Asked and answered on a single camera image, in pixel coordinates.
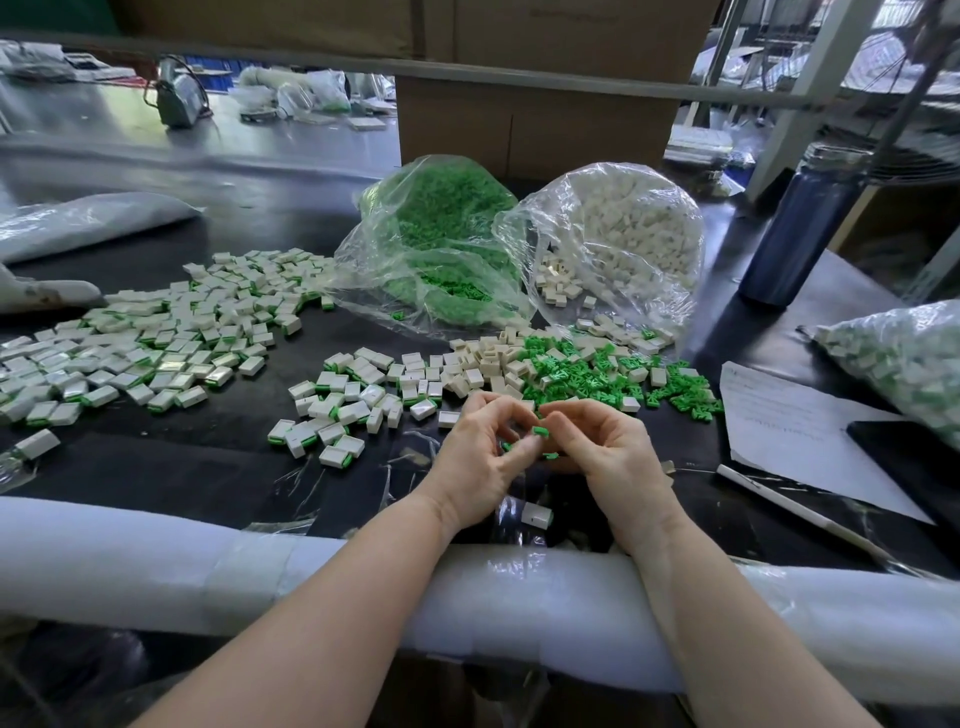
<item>plastic bag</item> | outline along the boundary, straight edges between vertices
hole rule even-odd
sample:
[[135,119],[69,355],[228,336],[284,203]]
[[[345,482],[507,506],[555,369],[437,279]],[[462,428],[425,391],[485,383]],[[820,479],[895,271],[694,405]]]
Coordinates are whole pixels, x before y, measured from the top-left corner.
[[960,449],[960,301],[817,327],[814,340],[848,374]]
[[317,97],[317,105],[326,113],[349,113],[350,99],[347,98],[346,79],[343,71],[310,71],[307,82]]
[[[563,175],[498,215],[493,232],[508,249],[533,235],[536,253],[525,266],[525,282],[550,324],[585,316],[583,297],[590,294],[597,312],[602,302],[628,325],[676,339],[693,312],[703,228],[696,203],[666,177],[639,164],[601,162]],[[546,290],[539,276],[546,283],[570,276],[584,293],[567,291],[575,301],[549,305],[538,293]]]
[[6,219],[0,215],[0,263],[66,253],[199,214],[185,202],[153,192],[118,192],[58,205],[28,205]]
[[520,290],[525,242],[498,242],[497,212],[516,198],[462,157],[429,156],[369,187],[361,222],[334,254],[337,302],[391,328],[450,338],[529,321]]

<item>black work table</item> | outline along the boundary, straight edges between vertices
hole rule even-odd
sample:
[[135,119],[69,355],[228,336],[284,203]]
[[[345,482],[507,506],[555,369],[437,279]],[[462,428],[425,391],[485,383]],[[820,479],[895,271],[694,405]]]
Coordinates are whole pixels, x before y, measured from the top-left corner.
[[[134,175],[128,161],[91,160],[83,154],[64,158],[34,153],[0,161],[0,177],[18,204],[146,189],[204,207],[203,219],[17,265],[14,271],[38,279],[86,279],[112,292],[165,287],[187,278],[184,263],[208,263],[221,251],[242,254],[300,247],[332,255],[357,220],[351,196],[372,181],[290,168],[239,170],[231,164],[218,166],[209,158],[178,165],[151,163]],[[887,310],[898,300],[845,261],[826,254],[787,311],[752,309],[735,296],[735,290],[762,224],[740,216],[730,203],[705,204],[703,210],[708,275],[682,357],[707,376],[717,392],[721,366],[733,360],[834,395],[884,406],[815,352],[795,329]],[[0,334],[12,338],[76,313],[7,319]],[[102,411],[84,413],[77,425],[58,429],[64,447],[45,455],[36,479],[10,495],[140,509],[236,528],[259,523],[263,525],[257,527],[267,531],[302,522],[310,535],[343,537],[419,482],[422,460],[418,464],[402,454],[408,449],[428,454],[430,443],[384,425],[377,436],[359,435],[367,440],[367,449],[347,471],[326,471],[315,454],[304,465],[266,441],[278,419],[292,419],[294,414],[287,388],[316,378],[324,359],[335,352],[368,346],[399,357],[415,351],[442,353],[448,346],[394,333],[339,308],[323,313],[319,307],[307,307],[301,318],[303,331],[270,351],[267,367],[256,380],[235,380],[200,406],[154,416],[121,398]],[[876,568],[851,546],[712,474],[729,458],[722,417],[704,425],[669,405],[643,409],[639,417],[660,458],[673,460],[678,468],[674,488],[684,508],[729,554],[782,566]],[[404,428],[411,423],[404,415]],[[26,432],[22,427],[0,428],[0,447],[8,447]],[[423,432],[439,439],[435,425]],[[391,460],[388,492],[385,463]],[[592,548],[606,550],[609,530],[582,479],[548,478],[545,470],[534,469],[523,489],[534,497],[544,483],[549,484],[556,513],[547,543],[554,545],[572,530],[583,534]],[[810,489],[792,489],[788,495],[866,533],[906,564],[958,575],[938,548],[931,526]],[[462,534],[461,540],[516,539],[516,534],[494,531],[485,523]],[[165,654],[159,661],[166,660],[170,670],[192,667],[216,646],[196,646],[196,641],[189,646],[175,636],[143,639],[156,655]],[[171,658],[173,652],[178,656]],[[159,676],[157,671],[163,667],[152,670],[154,676]]]

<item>brown cardboard box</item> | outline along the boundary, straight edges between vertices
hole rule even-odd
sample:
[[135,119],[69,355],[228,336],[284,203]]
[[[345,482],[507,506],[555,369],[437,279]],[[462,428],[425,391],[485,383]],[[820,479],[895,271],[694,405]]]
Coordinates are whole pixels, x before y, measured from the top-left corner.
[[125,35],[423,58],[422,0],[110,0]]
[[[431,60],[669,83],[689,78],[717,6],[716,0],[425,2]],[[404,162],[460,154],[497,177],[532,180],[595,161],[657,166],[677,109],[662,99],[411,78],[396,80],[396,94]]]

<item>paper sheet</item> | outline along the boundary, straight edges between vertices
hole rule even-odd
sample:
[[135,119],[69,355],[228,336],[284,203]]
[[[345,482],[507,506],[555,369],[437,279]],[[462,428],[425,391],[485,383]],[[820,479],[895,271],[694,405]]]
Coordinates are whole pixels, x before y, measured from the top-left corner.
[[933,523],[847,434],[857,420],[902,420],[728,361],[720,376],[733,460]]

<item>white bag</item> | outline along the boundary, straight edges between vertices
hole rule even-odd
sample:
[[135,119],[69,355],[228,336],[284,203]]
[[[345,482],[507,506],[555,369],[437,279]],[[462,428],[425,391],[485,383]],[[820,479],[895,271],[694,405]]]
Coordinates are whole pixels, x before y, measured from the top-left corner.
[[196,217],[200,211],[153,192],[90,195],[58,205],[28,205],[0,215],[0,263],[66,253]]

